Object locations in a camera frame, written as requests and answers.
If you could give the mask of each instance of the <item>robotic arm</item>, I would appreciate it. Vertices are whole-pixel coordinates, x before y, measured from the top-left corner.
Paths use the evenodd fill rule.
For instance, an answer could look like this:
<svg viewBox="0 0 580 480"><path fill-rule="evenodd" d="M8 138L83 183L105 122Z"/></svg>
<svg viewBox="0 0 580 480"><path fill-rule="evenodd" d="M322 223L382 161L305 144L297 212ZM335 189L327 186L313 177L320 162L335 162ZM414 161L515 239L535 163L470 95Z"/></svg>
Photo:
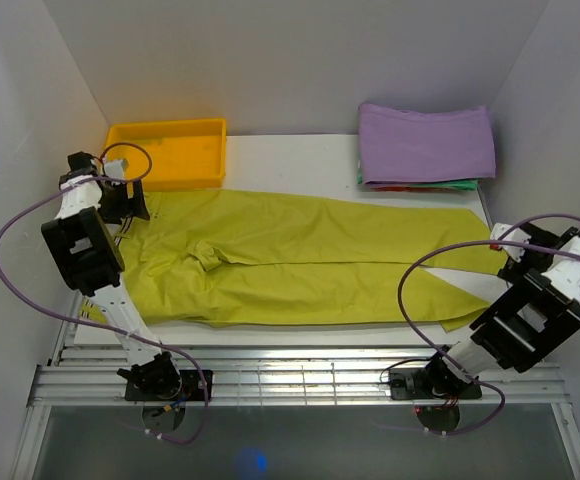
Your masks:
<svg viewBox="0 0 580 480"><path fill-rule="evenodd" d="M59 181L61 189L88 177L102 178L78 185L63 196L59 213L41 227L43 238L69 288L79 290L99 307L108 324L158 342L141 319L123 283L123 259L110 230L124 220L149 220L141 181L128 185L115 182L123 178L126 161L114 160L99 172L95 158L79 152L68 157L70 172ZM182 378L170 353L117 335L126 353L130 370L119 369L120 376L138 395L172 399L182 395Z"/></svg>
<svg viewBox="0 0 580 480"><path fill-rule="evenodd" d="M490 238L500 238L509 227L496 224ZM576 228L558 237L527 223L506 240L580 255ZM476 378L495 365L525 372L580 329L580 262L517 247L503 249L509 258L498 276L510 288L470 325L470 338L444 347L465 372L437 353L423 369L391 375L393 398L478 397L466 373ZM526 307L527 318L521 315Z"/></svg>

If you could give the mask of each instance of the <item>folded shirt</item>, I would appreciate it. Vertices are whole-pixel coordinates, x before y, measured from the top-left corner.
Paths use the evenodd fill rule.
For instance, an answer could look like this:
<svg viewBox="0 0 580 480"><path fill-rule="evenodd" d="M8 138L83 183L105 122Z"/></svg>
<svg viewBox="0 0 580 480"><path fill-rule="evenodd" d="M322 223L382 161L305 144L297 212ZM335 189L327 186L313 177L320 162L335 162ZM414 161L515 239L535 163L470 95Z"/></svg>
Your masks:
<svg viewBox="0 0 580 480"><path fill-rule="evenodd" d="M366 103L359 112L365 185L495 176L494 142L485 107L426 114Z"/></svg>

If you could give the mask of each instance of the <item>purple folded cloth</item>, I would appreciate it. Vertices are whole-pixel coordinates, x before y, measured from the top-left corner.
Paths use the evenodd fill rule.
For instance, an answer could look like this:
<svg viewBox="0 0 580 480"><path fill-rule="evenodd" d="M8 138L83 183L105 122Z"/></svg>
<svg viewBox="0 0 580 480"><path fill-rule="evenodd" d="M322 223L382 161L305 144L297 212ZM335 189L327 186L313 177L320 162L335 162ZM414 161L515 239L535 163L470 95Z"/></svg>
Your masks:
<svg viewBox="0 0 580 480"><path fill-rule="evenodd" d="M485 107L427 114L364 103L359 113L364 184L495 176L494 142Z"/></svg>

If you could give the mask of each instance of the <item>orange plastic bin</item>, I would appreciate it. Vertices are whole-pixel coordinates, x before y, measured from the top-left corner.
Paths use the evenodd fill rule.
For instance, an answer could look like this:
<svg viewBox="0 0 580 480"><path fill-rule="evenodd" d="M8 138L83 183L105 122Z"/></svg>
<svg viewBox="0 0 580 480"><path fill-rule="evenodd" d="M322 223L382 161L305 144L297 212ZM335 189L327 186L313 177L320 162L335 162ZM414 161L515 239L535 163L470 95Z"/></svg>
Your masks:
<svg viewBox="0 0 580 480"><path fill-rule="evenodd" d="M226 174L226 121L223 118L113 125L106 146L132 142L152 157L152 171L143 180L145 191L217 188ZM126 158L126 178L141 175L146 159L137 149L115 147L108 160Z"/></svg>

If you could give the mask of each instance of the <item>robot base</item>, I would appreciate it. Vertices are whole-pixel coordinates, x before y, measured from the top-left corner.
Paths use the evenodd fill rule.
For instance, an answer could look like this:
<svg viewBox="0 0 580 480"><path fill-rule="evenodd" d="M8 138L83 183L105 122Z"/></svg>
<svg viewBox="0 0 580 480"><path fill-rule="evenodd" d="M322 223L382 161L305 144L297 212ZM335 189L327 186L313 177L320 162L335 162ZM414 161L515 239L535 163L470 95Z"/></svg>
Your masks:
<svg viewBox="0 0 580 480"><path fill-rule="evenodd" d="M431 400L445 397L434 397L429 387L426 387L425 370L420 368L399 368L390 371L390 397L393 400ZM459 394L459 400L478 400L482 397L478 385L468 385Z"/></svg>
<svg viewBox="0 0 580 480"><path fill-rule="evenodd" d="M128 382L126 385L126 393L123 398L129 402L163 402L176 401L185 395L186 401L203 402L203 388L199 373L196 370L179 370L179 375L181 375L181 390L173 398L141 393L132 382ZM203 370L203 376L208 385L208 400L212 398L212 375L212 370Z"/></svg>

